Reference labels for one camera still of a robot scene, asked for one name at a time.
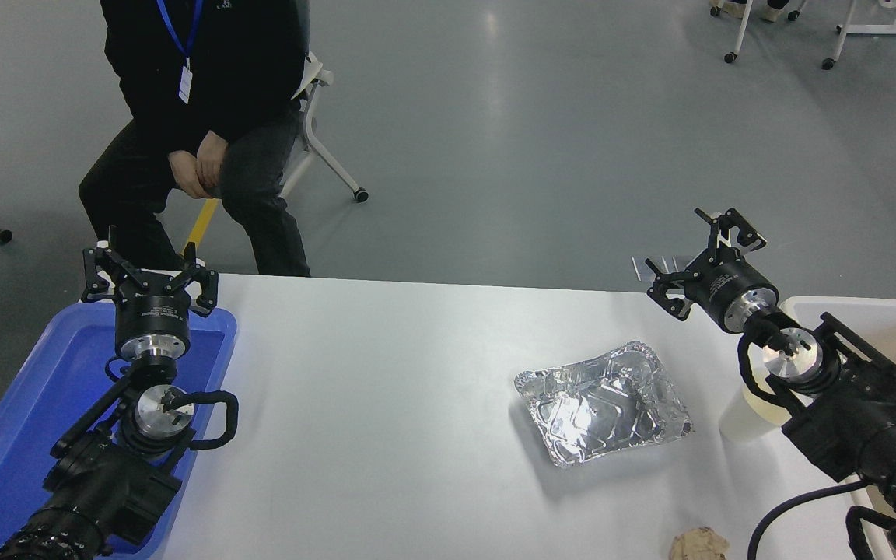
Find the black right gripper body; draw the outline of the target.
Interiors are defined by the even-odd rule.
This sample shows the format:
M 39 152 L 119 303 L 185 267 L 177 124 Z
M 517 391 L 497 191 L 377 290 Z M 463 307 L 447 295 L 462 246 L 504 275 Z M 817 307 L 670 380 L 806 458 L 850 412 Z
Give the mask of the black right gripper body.
M 698 259 L 687 266 L 687 299 L 716 324 L 745 324 L 754 313 L 775 307 L 775 286 L 744 260 L 712 263 Z

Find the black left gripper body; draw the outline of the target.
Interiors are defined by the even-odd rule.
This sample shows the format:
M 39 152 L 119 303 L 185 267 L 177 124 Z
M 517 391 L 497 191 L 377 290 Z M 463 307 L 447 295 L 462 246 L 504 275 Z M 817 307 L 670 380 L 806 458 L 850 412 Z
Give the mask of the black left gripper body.
M 114 281 L 115 344 L 124 346 L 147 334 L 174 337 L 189 344 L 191 297 L 184 289 L 166 290 L 168 277 L 145 272 L 143 279 L 122 275 Z

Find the person's right hand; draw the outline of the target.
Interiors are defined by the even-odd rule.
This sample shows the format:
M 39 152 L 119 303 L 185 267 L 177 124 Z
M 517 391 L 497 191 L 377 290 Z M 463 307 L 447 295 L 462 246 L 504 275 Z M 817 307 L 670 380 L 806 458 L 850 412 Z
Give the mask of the person's right hand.
M 203 188 L 199 180 L 197 159 L 187 150 L 175 150 L 168 153 L 167 162 L 177 188 L 183 191 L 189 198 L 209 199 L 212 195 Z

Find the person's left hand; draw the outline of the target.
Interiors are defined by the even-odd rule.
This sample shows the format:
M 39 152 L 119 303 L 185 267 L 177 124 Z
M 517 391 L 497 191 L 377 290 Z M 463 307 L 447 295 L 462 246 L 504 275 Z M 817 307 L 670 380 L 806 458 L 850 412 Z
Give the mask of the person's left hand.
M 214 131 L 207 131 L 196 153 L 197 177 L 204 189 L 218 187 L 229 143 Z

